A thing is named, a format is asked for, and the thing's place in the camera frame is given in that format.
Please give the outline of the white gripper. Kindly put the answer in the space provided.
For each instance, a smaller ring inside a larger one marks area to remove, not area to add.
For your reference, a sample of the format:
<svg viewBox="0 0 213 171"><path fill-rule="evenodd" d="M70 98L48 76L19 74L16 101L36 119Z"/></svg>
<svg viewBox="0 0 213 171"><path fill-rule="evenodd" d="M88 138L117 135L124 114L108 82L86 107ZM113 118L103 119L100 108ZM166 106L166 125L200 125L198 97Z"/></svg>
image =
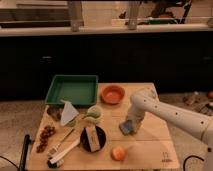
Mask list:
<svg viewBox="0 0 213 171"><path fill-rule="evenodd" d="M133 124L133 133L136 134L141 125L142 125L142 121L145 117L145 111L141 110L135 106L131 106L128 110L128 114L127 114L127 119L131 120L134 124Z"/></svg>

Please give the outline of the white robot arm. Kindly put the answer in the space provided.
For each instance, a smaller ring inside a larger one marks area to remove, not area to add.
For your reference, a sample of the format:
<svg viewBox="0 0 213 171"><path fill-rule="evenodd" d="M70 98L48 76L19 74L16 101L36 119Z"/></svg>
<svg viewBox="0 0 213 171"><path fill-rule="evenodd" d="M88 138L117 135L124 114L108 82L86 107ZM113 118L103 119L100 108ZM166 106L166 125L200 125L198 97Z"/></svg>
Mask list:
<svg viewBox="0 0 213 171"><path fill-rule="evenodd" d="M157 99L156 93L148 88L140 89L130 96L131 106L127 119L137 131L147 112L170 122L205 143L206 153L203 171L213 171L213 116L176 107Z"/></svg>

